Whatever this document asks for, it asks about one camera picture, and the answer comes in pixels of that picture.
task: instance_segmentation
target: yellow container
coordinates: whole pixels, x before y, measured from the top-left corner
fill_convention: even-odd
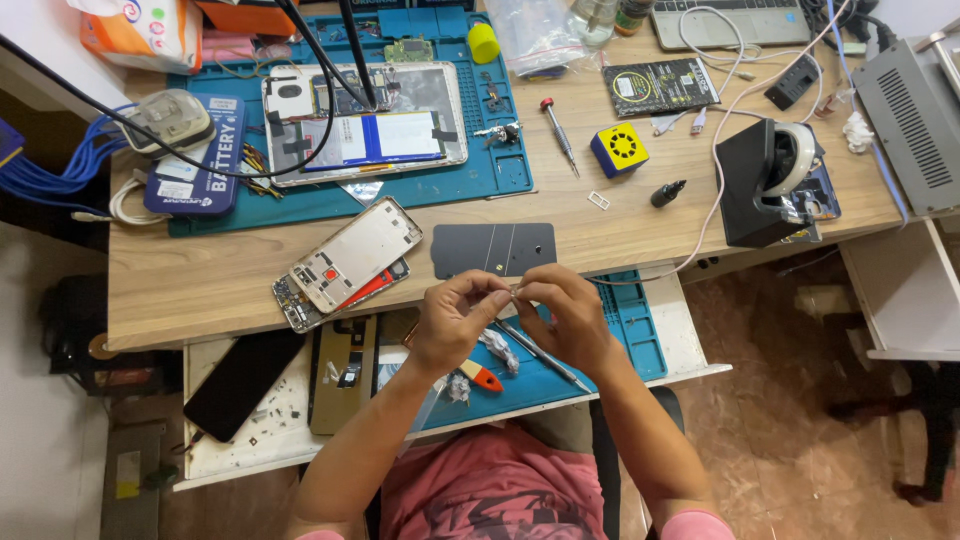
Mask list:
[[[471,28],[467,34],[467,43],[470,45],[473,61],[477,63],[490,63],[500,54],[500,44],[496,42],[493,27],[489,24],[481,23]]]

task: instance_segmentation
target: vent grille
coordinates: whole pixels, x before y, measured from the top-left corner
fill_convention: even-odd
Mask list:
[[[924,119],[897,69],[884,73],[877,82],[917,166],[920,167],[921,174],[924,175],[927,187],[940,187],[953,182],[947,165],[937,150],[936,141],[930,136],[930,131],[927,130]]]

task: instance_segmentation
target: hand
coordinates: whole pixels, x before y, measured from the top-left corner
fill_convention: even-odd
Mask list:
[[[557,321],[547,324],[531,301],[545,304]],[[596,287],[573,270],[560,264],[530,269],[516,291],[515,304],[520,327],[537,345],[594,382],[625,361],[623,346],[604,319]]]
[[[431,381],[457,369],[510,301],[510,286],[481,270],[468,270],[426,289],[408,361],[415,361]]]

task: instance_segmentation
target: pink t-shirt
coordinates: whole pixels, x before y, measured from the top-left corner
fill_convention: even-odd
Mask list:
[[[411,448],[383,481],[381,540],[408,538],[606,538],[592,455],[552,450],[526,431],[474,428]],[[720,518],[689,510],[662,540],[733,540]],[[324,531],[299,540],[342,540]]]

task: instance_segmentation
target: gray metal device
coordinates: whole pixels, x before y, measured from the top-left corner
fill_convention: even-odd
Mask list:
[[[960,205],[960,37],[948,37],[958,27],[960,19],[929,37],[901,39],[853,72],[917,215]]]
[[[711,7],[723,12],[736,25],[743,40],[757,45],[809,43],[810,25],[798,0],[702,0],[681,2],[657,0],[653,20],[660,47],[687,49],[680,39],[680,17],[693,7]],[[730,25],[711,12],[692,12],[684,19],[684,33],[698,48],[739,45]]]

